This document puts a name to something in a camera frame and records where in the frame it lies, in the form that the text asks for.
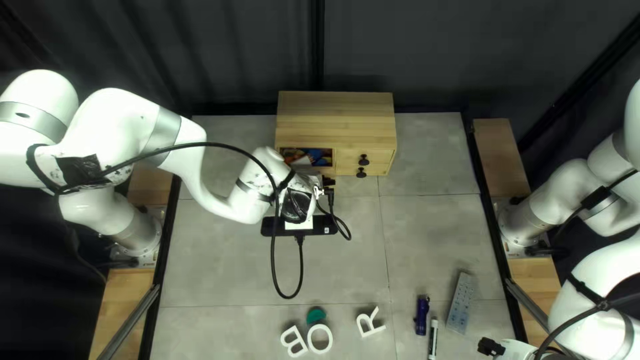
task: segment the wooden board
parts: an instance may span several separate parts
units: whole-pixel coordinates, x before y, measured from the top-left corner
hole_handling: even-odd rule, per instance
[[[166,205],[173,174],[144,162],[134,167],[127,200],[134,205]]]
[[[492,197],[529,195],[531,190],[508,119],[475,119],[474,135]],[[548,314],[560,291],[552,258],[508,259],[511,278]],[[529,343],[539,346],[547,333],[520,306]]]
[[[137,163],[131,174],[127,200],[134,205],[166,205],[173,174],[144,162]],[[102,296],[98,322],[93,333],[90,360],[100,355],[113,335],[129,317],[153,282],[155,269],[111,269]],[[122,343],[115,359],[138,358],[144,321],[139,320]]]
[[[155,269],[112,269],[102,296],[89,360],[98,358],[116,331],[151,288]],[[144,322],[138,322],[118,350],[119,359],[137,359]]]
[[[337,175],[355,174],[351,167],[341,172],[346,167],[340,162],[358,163],[360,154],[371,154],[372,174],[386,175],[396,145],[391,93],[281,91],[278,95],[275,147],[333,149]]]
[[[509,119],[475,119],[474,130],[489,194],[513,197],[531,193]]]

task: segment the marker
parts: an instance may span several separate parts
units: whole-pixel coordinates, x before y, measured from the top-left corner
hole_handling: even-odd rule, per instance
[[[438,320],[431,319],[431,336],[429,337],[429,360],[436,360],[436,346],[438,345]]]

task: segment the wooden platform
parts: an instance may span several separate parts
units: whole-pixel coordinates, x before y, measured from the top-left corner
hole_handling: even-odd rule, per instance
[[[166,205],[173,175],[145,163],[137,163],[131,174],[127,200],[131,204]],[[98,358],[116,331],[125,322],[142,296],[151,288],[154,268],[111,269],[102,296],[98,322],[93,333],[90,360]],[[144,321],[138,321],[114,356],[135,360],[140,352]]]
[[[531,189],[522,166],[509,119],[475,119],[474,134],[491,197],[529,195]],[[508,259],[511,278],[548,314],[560,291],[552,258]],[[539,346],[547,333],[520,306],[529,343]]]

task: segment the green object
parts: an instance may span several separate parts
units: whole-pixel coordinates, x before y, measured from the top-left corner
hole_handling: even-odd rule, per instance
[[[314,322],[318,322],[324,318],[326,318],[326,314],[324,313],[324,311],[322,311],[322,309],[313,309],[309,311],[309,314],[307,314],[307,325],[311,325]]]

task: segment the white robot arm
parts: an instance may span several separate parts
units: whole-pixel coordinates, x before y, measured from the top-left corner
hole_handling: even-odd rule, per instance
[[[79,184],[74,187],[77,191],[59,198],[66,220],[114,236],[130,254],[148,251],[159,240],[157,224],[113,191],[126,181],[133,165],[100,179],[95,175],[163,147],[204,142],[206,133],[198,124],[124,90],[99,90],[79,108],[77,104],[71,84],[54,72],[34,70],[14,80],[0,97],[0,161],[9,170],[0,174],[0,183],[50,190]],[[180,176],[206,210],[245,224],[258,222],[274,192],[264,171],[248,161],[232,193],[221,197],[202,182],[203,155],[203,147],[190,147],[149,160]],[[290,223],[308,221],[316,208],[314,187],[322,188],[320,181],[293,172],[273,149],[258,148],[253,155],[277,186],[288,189],[277,200],[283,204],[281,216]],[[292,193],[297,194],[296,204],[302,203],[296,211],[289,211],[285,201]]]
[[[538,243],[541,234],[575,215],[601,236],[630,229],[640,224],[639,168],[640,81],[627,99],[624,130],[607,137],[587,160],[570,160],[561,165],[515,208],[503,209],[498,215],[502,236],[510,247],[529,247]],[[590,254],[573,269],[572,275],[606,297],[618,283],[640,273],[638,259],[640,234]],[[594,305],[566,281],[549,314],[549,329],[553,331]],[[640,322],[615,309],[577,322],[556,339],[588,359],[640,359]],[[513,340],[502,343],[506,353],[496,359],[534,358],[536,348],[530,345]]]

